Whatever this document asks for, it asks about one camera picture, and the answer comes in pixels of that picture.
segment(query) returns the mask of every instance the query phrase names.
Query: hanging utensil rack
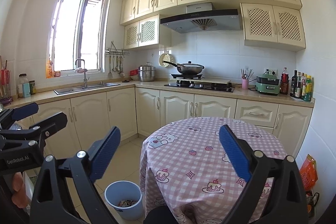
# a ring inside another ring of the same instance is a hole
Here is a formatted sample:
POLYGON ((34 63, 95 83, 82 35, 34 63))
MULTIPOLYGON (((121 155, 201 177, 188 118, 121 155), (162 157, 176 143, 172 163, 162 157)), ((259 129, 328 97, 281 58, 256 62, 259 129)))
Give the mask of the hanging utensil rack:
POLYGON ((112 41, 112 45, 110 48, 105 48, 105 54, 107 55, 117 55, 117 56, 123 56, 125 57, 126 55, 129 55, 129 50, 122 50, 122 49, 117 49, 112 41))

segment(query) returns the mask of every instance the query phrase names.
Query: wok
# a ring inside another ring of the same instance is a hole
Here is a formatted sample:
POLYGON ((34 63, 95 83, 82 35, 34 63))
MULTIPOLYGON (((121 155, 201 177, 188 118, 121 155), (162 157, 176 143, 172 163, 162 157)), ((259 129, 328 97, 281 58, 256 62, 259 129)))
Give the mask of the wok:
POLYGON ((204 66, 199 65, 199 64, 192 64, 191 61, 188 61, 188 63, 184 64, 175 64, 169 61, 163 60, 164 63, 168 63, 173 65, 174 67, 177 68, 177 71, 183 75, 197 75, 202 72, 204 69, 204 66))

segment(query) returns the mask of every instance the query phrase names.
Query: table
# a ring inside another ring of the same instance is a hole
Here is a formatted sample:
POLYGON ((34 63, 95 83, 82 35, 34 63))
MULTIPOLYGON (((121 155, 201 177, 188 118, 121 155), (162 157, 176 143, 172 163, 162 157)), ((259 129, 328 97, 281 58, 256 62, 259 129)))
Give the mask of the table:
MULTIPOLYGON (((246 184, 219 142, 223 124, 253 150, 277 159, 287 155, 275 136, 241 120, 195 117, 171 122, 142 144, 140 188, 146 215, 156 206, 165 205, 179 224, 221 223, 246 184)), ((259 219, 272 181, 266 181, 251 222, 259 219)))

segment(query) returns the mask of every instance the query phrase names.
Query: power outlet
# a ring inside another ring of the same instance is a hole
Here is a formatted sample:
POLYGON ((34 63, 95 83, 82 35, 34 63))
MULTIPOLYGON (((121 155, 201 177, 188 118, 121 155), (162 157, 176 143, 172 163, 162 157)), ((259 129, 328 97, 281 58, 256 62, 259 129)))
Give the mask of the power outlet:
POLYGON ((278 75, 278 70, 277 69, 271 69, 271 68, 265 68, 265 72, 269 71, 269 74, 272 74, 273 72, 275 73, 275 75, 278 75))

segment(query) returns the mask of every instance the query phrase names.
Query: stainless steel sink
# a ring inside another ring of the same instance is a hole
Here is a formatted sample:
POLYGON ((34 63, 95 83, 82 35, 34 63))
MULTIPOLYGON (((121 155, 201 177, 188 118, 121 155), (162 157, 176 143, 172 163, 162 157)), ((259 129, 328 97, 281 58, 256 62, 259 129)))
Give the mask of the stainless steel sink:
POLYGON ((65 94, 65 93, 81 91, 81 90, 100 89, 100 88, 105 88, 105 87, 108 87, 108 86, 115 86, 115 85, 120 85, 120 84, 100 83, 100 84, 94 84, 94 85, 87 85, 86 88, 83 85, 80 85, 80 86, 75 86, 75 87, 72 87, 72 88, 64 88, 64 89, 54 90, 54 92, 57 95, 60 95, 60 94, 65 94))

